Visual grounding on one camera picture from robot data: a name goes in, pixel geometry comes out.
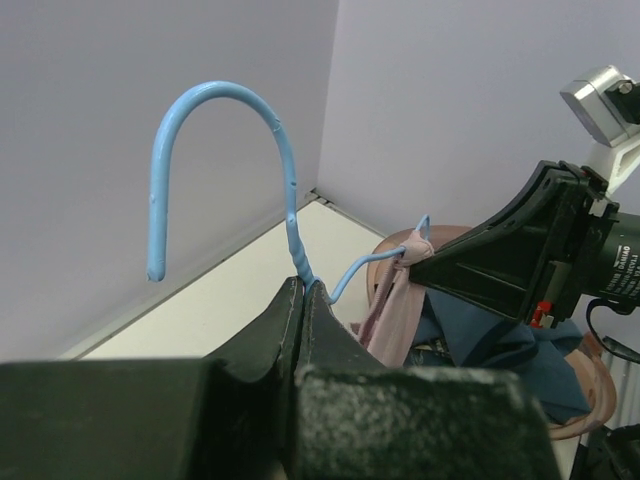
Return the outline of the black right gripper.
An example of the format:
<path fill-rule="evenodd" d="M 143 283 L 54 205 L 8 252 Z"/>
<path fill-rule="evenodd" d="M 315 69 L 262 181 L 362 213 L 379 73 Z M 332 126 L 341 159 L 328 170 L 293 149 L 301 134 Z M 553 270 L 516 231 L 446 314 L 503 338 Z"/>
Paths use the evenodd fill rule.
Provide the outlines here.
<path fill-rule="evenodd" d="M 555 327 L 581 296 L 639 307 L 639 217 L 621 213 L 591 169 L 541 161 L 498 213 L 410 268 L 410 280 L 509 320 Z"/>

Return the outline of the mauve pink tank top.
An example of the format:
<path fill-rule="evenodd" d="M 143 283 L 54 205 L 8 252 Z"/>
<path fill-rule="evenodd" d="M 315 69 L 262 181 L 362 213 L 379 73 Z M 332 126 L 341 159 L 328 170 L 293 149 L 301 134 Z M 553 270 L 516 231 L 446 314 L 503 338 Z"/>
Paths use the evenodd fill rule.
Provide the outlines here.
<path fill-rule="evenodd" d="M 409 280 L 410 267 L 434 254 L 433 245 L 415 229 L 385 238 L 374 252 L 397 247 L 406 251 L 367 266 L 369 311 L 364 320 L 350 325 L 357 341 L 386 367 L 404 364 L 422 315 L 426 288 Z"/>

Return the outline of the light blue wire hanger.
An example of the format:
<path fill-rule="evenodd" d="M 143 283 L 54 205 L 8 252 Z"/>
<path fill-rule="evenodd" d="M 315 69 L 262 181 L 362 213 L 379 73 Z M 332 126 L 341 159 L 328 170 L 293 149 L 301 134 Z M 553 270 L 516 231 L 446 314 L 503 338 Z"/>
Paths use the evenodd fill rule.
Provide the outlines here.
<path fill-rule="evenodd" d="M 287 132 L 279 116 L 262 97 L 243 85 L 228 81 L 205 82 L 185 91 L 166 111 L 156 131 L 150 160 L 146 279 L 159 283 L 166 275 L 170 168 L 178 133 L 196 108 L 216 99 L 230 99 L 249 107 L 262 119 L 275 141 L 283 178 L 287 249 L 295 273 L 303 286 L 310 289 L 319 278 L 314 275 L 299 231 L 295 159 Z"/>

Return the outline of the dark grey-blue tank top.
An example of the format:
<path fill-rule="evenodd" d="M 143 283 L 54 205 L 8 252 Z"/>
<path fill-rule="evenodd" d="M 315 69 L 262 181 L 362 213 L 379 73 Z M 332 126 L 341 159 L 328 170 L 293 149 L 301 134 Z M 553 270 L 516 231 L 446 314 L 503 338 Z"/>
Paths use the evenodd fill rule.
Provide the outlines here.
<path fill-rule="evenodd" d="M 405 364 L 514 372 L 539 399 L 548 419 L 564 424 L 591 411 L 566 360 L 581 341 L 572 321 L 533 328 L 429 289 Z"/>

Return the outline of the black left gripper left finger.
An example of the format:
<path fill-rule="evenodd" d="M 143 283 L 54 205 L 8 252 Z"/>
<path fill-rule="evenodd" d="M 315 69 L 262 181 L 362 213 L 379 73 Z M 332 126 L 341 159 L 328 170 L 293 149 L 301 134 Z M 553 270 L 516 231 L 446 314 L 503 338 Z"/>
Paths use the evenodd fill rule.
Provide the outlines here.
<path fill-rule="evenodd" d="M 203 357 L 1 367 L 5 479 L 268 479 L 290 458 L 298 278 Z"/>

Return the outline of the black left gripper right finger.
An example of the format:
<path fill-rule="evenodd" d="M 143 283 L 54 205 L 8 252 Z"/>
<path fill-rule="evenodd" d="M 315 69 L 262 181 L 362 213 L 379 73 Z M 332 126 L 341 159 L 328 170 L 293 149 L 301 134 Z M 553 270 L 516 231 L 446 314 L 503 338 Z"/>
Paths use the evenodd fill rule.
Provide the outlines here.
<path fill-rule="evenodd" d="M 309 290 L 295 375 L 299 479 L 554 479 L 537 400 L 508 372 L 390 369 Z"/>

